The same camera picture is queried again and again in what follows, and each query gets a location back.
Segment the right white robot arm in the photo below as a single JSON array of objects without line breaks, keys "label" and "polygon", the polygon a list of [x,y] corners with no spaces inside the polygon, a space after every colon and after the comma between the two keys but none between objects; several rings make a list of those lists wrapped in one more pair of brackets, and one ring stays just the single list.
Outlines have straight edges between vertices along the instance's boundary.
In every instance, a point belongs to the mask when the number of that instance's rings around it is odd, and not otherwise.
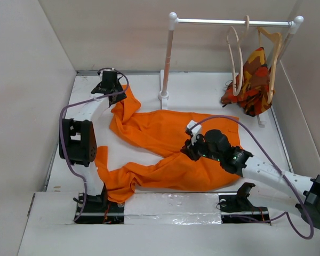
[{"label": "right white robot arm", "polygon": [[232,146],[219,130],[201,134],[199,128],[194,128],[186,129],[186,133],[190,138],[185,141],[181,152],[191,160],[205,157],[218,162],[230,174],[250,179],[233,195],[222,196],[222,212],[241,213],[252,207],[256,210],[274,208],[299,215],[320,230],[320,175],[311,178],[279,172],[252,153]]}]

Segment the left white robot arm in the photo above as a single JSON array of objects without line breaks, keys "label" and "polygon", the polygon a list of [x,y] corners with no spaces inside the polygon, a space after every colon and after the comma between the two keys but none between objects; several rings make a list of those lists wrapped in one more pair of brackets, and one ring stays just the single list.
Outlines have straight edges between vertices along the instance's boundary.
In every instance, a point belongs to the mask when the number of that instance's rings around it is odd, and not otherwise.
[{"label": "left white robot arm", "polygon": [[83,179],[84,193],[91,196],[90,206],[100,212],[107,208],[108,198],[102,194],[104,183],[94,163],[97,155],[94,122],[109,107],[126,99],[126,89],[119,81],[125,75],[114,68],[102,68],[98,76],[100,82],[88,99],[69,104],[61,111],[59,155],[66,160],[70,171]]}]

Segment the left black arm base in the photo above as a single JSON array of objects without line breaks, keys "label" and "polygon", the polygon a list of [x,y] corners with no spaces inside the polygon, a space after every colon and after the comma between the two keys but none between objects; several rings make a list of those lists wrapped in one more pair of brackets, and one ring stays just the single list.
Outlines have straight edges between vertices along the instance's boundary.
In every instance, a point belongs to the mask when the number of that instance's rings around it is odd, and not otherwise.
[{"label": "left black arm base", "polygon": [[108,199],[106,186],[103,187],[100,195],[88,195],[84,203],[84,194],[80,193],[74,197],[76,202],[76,213],[74,223],[91,225],[118,225],[124,223],[124,203],[118,204]]}]

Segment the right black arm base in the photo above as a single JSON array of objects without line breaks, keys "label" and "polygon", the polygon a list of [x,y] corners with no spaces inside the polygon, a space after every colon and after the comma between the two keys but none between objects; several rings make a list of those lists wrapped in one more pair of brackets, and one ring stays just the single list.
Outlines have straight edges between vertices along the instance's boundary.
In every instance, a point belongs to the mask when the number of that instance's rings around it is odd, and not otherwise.
[{"label": "right black arm base", "polygon": [[216,208],[221,212],[223,224],[240,224],[270,219],[266,207],[253,206],[248,197],[255,184],[245,182],[237,191],[218,193]]}]

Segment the orange trousers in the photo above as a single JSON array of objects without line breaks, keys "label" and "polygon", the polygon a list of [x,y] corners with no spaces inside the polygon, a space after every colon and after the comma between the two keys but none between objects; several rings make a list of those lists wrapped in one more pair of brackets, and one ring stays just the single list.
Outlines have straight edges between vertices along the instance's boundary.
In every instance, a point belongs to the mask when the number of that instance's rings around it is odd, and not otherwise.
[{"label": "orange trousers", "polygon": [[131,88],[127,88],[126,99],[111,110],[109,128],[123,141],[159,155],[162,160],[149,166],[129,162],[110,171],[108,147],[99,147],[94,162],[110,201],[124,203],[134,195],[136,186],[200,192],[228,186],[239,179],[216,161],[200,158],[194,162],[180,151],[188,138],[186,125],[191,120],[208,118],[208,114],[171,110],[140,113],[140,107]]}]

